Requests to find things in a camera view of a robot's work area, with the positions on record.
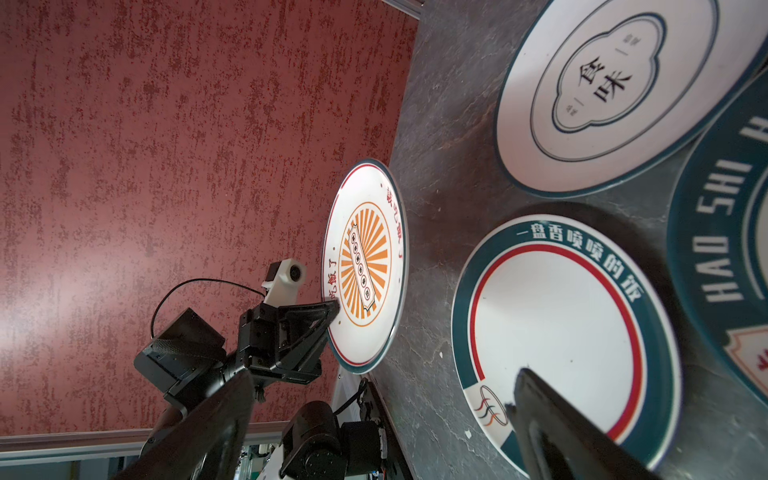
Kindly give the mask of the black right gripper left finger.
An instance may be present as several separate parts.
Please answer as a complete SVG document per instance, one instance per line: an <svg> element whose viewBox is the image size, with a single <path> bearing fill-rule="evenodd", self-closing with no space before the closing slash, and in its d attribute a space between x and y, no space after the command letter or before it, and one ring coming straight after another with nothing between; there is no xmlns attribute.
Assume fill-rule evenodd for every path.
<svg viewBox="0 0 768 480"><path fill-rule="evenodd" d="M254 384L236 374L187 415L170 407L139 459L118 479L232 479L248 431Z"/></svg>

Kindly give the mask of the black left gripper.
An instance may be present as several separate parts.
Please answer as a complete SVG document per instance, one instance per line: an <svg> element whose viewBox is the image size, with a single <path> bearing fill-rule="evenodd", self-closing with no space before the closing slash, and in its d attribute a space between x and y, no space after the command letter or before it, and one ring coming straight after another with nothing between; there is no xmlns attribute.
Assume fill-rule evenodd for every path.
<svg viewBox="0 0 768 480"><path fill-rule="evenodd" d="M262 303L241 316L236 361L258 386L308 385L322 375L320 355L340 310L337 299L281 307Z"/></svg>

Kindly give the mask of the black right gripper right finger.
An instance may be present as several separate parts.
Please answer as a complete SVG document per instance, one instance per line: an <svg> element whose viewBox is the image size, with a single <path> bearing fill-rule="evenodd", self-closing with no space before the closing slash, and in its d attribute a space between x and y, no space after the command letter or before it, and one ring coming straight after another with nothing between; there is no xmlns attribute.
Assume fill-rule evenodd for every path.
<svg viewBox="0 0 768 480"><path fill-rule="evenodd" d="M505 405L531 479L655 479L529 368Z"/></svg>

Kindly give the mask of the white plate orange sunburst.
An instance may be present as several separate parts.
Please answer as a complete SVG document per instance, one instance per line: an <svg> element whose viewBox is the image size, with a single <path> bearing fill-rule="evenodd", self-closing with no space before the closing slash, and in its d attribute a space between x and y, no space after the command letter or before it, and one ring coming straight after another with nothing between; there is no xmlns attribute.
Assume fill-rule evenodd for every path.
<svg viewBox="0 0 768 480"><path fill-rule="evenodd" d="M328 336L345 370L368 373L388 353L403 315L408 270L397 184L382 162L363 160L342 180L323 242L322 297L340 304Z"/></svg>

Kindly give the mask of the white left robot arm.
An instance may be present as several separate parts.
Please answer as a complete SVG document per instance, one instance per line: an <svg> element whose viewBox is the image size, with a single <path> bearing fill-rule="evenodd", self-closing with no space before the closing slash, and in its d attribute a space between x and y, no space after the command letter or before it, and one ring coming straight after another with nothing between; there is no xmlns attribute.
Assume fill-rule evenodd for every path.
<svg viewBox="0 0 768 480"><path fill-rule="evenodd" d="M276 383L306 385L322 372L320 355L340 312L337 301L260 304L240 320L233 352L192 310L184 311L135 358L138 372L168 402L128 479L231 479L250 418ZM362 380L346 401L359 417L324 401L302 406L263 467L265 479L409 479L412 471L383 401Z"/></svg>

